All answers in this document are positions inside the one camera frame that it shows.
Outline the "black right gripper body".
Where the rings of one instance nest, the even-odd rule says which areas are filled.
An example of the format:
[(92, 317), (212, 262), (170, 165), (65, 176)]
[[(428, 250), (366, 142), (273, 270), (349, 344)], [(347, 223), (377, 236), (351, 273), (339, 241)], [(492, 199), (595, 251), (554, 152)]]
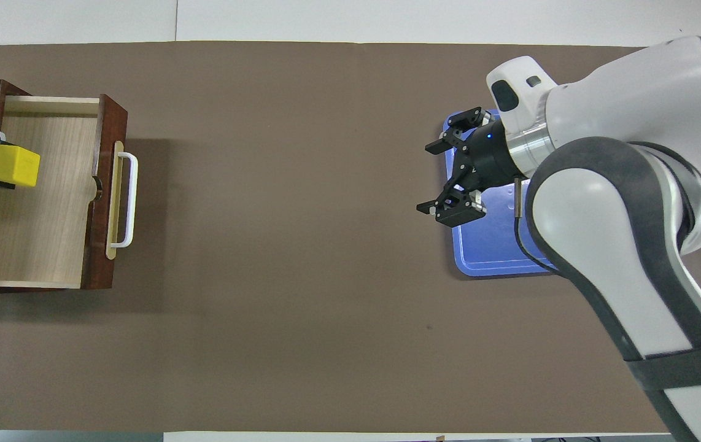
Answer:
[(501, 120), (474, 129), (457, 148), (456, 176), (456, 184), (468, 192), (513, 184), (519, 178)]

